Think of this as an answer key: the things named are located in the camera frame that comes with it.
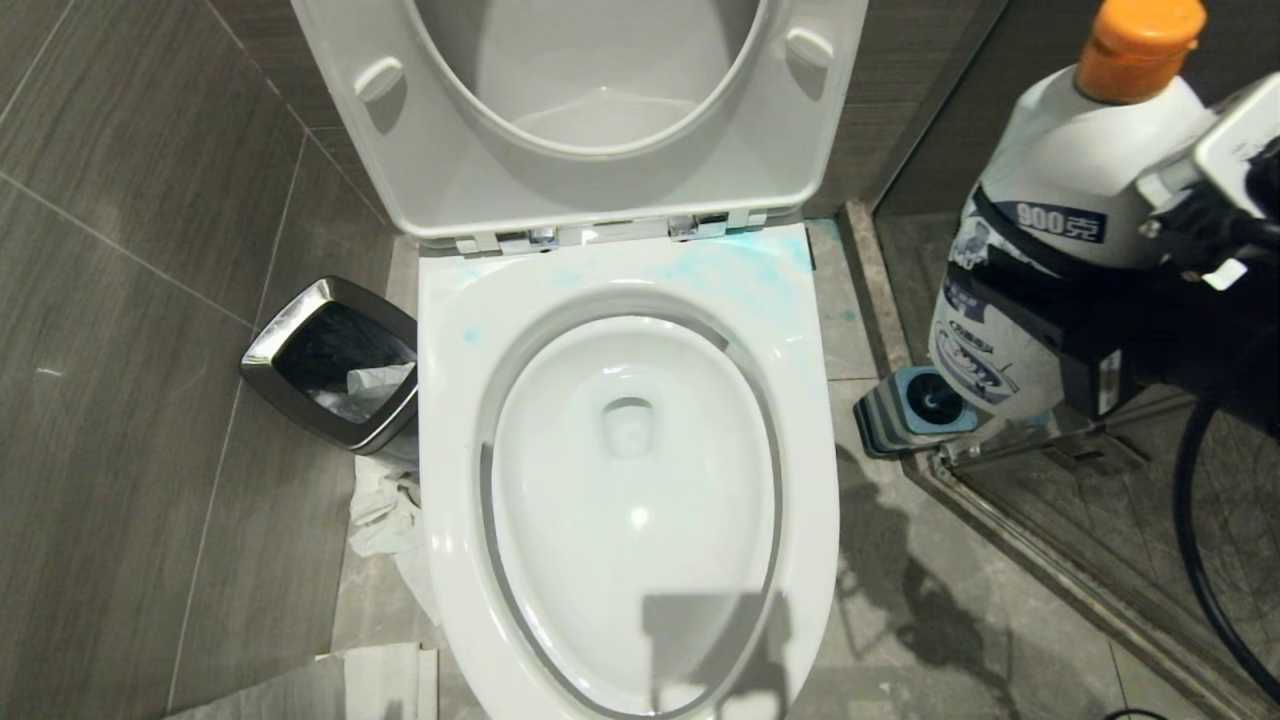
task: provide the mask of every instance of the orange bottle cap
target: orange bottle cap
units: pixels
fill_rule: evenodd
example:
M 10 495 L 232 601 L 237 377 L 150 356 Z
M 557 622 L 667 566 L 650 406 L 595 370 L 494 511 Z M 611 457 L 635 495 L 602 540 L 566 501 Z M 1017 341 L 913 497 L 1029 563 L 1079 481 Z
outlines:
M 1103 102 L 1142 102 L 1178 76 L 1204 27 L 1199 0 L 1106 0 L 1075 83 Z

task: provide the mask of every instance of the trash can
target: trash can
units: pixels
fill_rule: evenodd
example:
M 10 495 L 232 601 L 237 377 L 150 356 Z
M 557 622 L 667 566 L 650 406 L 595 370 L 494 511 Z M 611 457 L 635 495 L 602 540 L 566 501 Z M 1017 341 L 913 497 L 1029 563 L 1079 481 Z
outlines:
M 417 323 L 378 295 L 321 278 L 271 319 L 241 375 L 294 423 L 417 471 Z

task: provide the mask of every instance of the gray tile wall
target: gray tile wall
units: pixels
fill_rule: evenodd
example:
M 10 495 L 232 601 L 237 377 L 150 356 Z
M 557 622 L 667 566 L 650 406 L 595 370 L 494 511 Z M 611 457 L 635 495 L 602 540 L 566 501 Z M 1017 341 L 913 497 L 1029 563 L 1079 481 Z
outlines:
M 392 231 L 204 0 L 0 47 L 0 717 L 159 717 L 326 650 L 351 461 L 236 365 Z
M 360 164 L 302 36 L 289 0 L 210 0 L 297 110 L 315 138 L 369 197 Z M 845 113 L 809 217 L 833 214 L 850 197 L 878 197 L 950 90 L 946 70 L 969 53 L 966 32 L 987 27 L 1007 0 L 870 0 Z

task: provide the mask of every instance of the plastic bottle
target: plastic bottle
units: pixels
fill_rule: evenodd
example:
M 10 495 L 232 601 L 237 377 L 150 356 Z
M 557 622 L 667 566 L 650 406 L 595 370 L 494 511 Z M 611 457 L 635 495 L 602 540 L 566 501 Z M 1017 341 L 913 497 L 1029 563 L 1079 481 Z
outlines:
M 1024 240 L 1088 265 L 1155 266 L 1160 252 L 1138 233 L 1151 208 L 1134 181 L 1206 113 L 1178 77 L 1204 19 L 1198 0 L 1106 0 L 1079 64 L 1018 100 L 965 204 L 950 260 L 972 269 L 1000 247 L 1057 277 L 1002 234 L 1011 223 Z M 1053 352 L 950 279 L 929 351 L 947 382 L 997 419 L 1033 418 L 1062 398 Z

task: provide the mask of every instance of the toilet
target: toilet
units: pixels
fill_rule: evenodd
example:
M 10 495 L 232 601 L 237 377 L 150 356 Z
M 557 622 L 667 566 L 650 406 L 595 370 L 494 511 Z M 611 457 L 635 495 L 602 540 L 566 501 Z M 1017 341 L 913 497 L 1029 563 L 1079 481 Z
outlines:
M 838 501 L 813 259 L 865 0 L 293 0 L 419 240 L 440 623 L 493 720 L 780 720 Z

